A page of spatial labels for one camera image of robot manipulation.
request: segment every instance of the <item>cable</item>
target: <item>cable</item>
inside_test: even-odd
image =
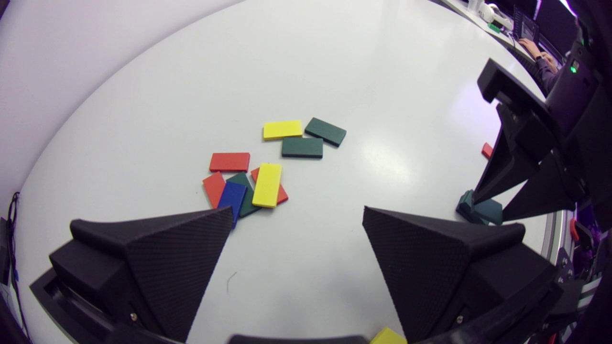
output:
[[[512,37],[512,32],[508,33],[508,38],[512,40],[512,47],[514,48],[514,51],[517,51],[517,45],[514,43],[514,37]]]
[[[23,316],[23,310],[21,308],[21,298],[19,296],[19,285],[17,284],[17,280],[19,279],[17,275],[17,258],[15,254],[15,223],[17,222],[17,201],[19,200],[19,192],[15,192],[13,194],[13,199],[10,202],[9,206],[9,214],[7,216],[7,242],[9,244],[9,260],[11,267],[10,274],[10,284],[13,286],[15,290],[15,297],[17,298],[17,306],[19,307],[19,314],[21,316],[21,326],[22,330],[24,330],[26,337],[28,338],[28,342],[32,344],[32,339],[30,338],[30,332],[28,331],[28,325],[26,324],[26,318]]]

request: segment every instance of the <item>small red block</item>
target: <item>small red block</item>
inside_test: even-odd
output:
[[[570,220],[570,234],[572,235],[572,239],[576,242],[580,240],[578,236],[578,232],[576,231],[576,219]]]
[[[208,200],[211,202],[211,206],[216,209],[217,206],[219,206],[223,188],[225,188],[225,181],[223,180],[221,172],[208,176],[202,181],[202,184],[204,184],[204,190],[206,191]]]
[[[493,154],[493,147],[491,147],[491,145],[485,142],[485,145],[482,146],[482,155],[484,155],[485,157],[487,157],[487,159],[489,159],[492,154]]]
[[[253,180],[256,183],[257,183],[258,175],[259,175],[259,167],[251,171],[251,176],[253,176]],[[289,196],[287,196],[287,193],[285,192],[285,189],[283,188],[283,184],[280,184],[280,186],[278,187],[278,197],[276,199],[276,204],[281,204],[288,199],[289,199]]]
[[[213,153],[208,169],[211,172],[247,172],[250,159],[249,153]]]

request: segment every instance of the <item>teal block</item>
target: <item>teal block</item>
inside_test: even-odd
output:
[[[242,206],[240,207],[240,217],[245,217],[261,209],[261,207],[253,205],[253,187],[251,187],[251,183],[248,182],[248,177],[246,173],[240,172],[237,175],[228,178],[227,181],[244,185],[247,187],[247,193],[244,196],[244,202],[242,202]]]
[[[304,132],[314,137],[322,138],[325,142],[336,147],[340,147],[340,143],[342,143],[346,136],[346,130],[315,117],[312,117]]]
[[[466,219],[470,223],[477,223],[479,225],[488,225],[489,221],[487,219],[483,219],[479,217],[476,213],[474,213],[474,205],[472,204],[472,195],[474,194],[473,190],[466,191],[463,196],[459,199],[459,203],[457,204],[456,212],[459,213],[464,219]]]
[[[503,208],[501,204],[491,199],[476,204],[472,213],[481,219],[489,220],[496,225],[501,225],[501,223],[504,221],[502,214]]]
[[[284,157],[297,158],[322,158],[323,139],[286,137],[283,139],[281,155]]]

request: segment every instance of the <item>wooden block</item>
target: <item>wooden block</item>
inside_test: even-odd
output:
[[[481,151],[482,155],[484,155],[487,159],[491,158],[491,155],[493,155],[493,147],[491,147],[488,143],[485,142],[485,145],[482,146],[482,151]]]
[[[322,158],[323,139],[286,137],[283,139],[281,155],[294,158]]]
[[[385,327],[376,337],[372,338],[370,344],[408,344],[408,341],[392,329]]]
[[[251,171],[251,176],[253,176],[253,180],[257,183],[257,175],[259,174],[259,167],[255,168],[253,171]],[[276,204],[281,204],[284,201],[288,200],[289,196],[287,195],[287,193],[285,192],[285,188],[283,187],[283,184],[279,184],[278,185],[278,198],[276,199]]]
[[[234,219],[232,228],[236,227],[240,207],[244,201],[244,195],[247,193],[247,187],[242,184],[227,182],[223,188],[223,194],[219,200],[219,208],[231,206],[231,213]]]
[[[320,137],[325,142],[333,144],[336,147],[340,147],[340,143],[342,143],[342,140],[344,140],[346,136],[346,130],[315,117],[312,117],[304,131],[314,137]]]
[[[206,191],[208,200],[211,202],[211,206],[213,209],[216,209],[219,205],[223,188],[225,187],[225,181],[223,180],[221,172],[216,172],[212,176],[204,178],[202,184],[204,184],[204,190]]]
[[[302,121],[264,123],[264,140],[276,140],[288,136],[302,136]]]
[[[260,207],[253,205],[253,187],[251,187],[251,183],[248,182],[246,173],[240,172],[237,175],[228,178],[227,181],[247,187],[247,193],[244,195],[244,201],[240,207],[240,217],[245,217],[261,209]]]
[[[489,199],[475,204],[472,213],[481,219],[489,220],[496,225],[501,225],[503,222],[502,210],[501,204]]]
[[[470,223],[477,223],[479,225],[488,225],[489,221],[479,217],[474,212],[474,204],[472,202],[472,195],[474,191],[468,190],[463,196],[459,199],[459,203],[457,204],[456,212],[459,213],[464,219],[466,219]]]
[[[246,172],[250,159],[249,153],[213,153],[208,169],[211,172]]]
[[[282,166],[276,163],[262,163],[259,166],[259,176],[253,193],[254,206],[276,207],[282,169]]]

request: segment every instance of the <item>desk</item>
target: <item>desk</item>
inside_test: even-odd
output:
[[[488,27],[488,23],[484,21],[481,17],[472,12],[468,11],[468,3],[463,2],[461,0],[438,0],[439,2],[448,6],[451,10],[455,11],[463,18],[471,21],[476,24],[479,28],[483,29],[486,33],[495,38],[499,43],[504,45],[505,47],[512,47],[516,49],[516,51],[524,56],[526,59],[535,62],[531,55],[525,50],[525,48],[516,42],[513,38],[510,38],[504,34],[495,32]]]
[[[245,1],[148,49],[74,112],[22,189],[17,261],[34,342],[68,342],[29,285],[70,221],[209,209],[201,180],[223,151],[250,152],[252,168],[281,163],[289,200],[238,222],[188,342],[402,333],[364,205],[462,220],[455,206],[499,130],[476,85],[488,58],[542,96],[488,34],[423,0]],[[313,116],[348,131],[321,160],[283,159],[280,141],[262,140],[264,122]],[[546,217],[522,222],[539,253]]]

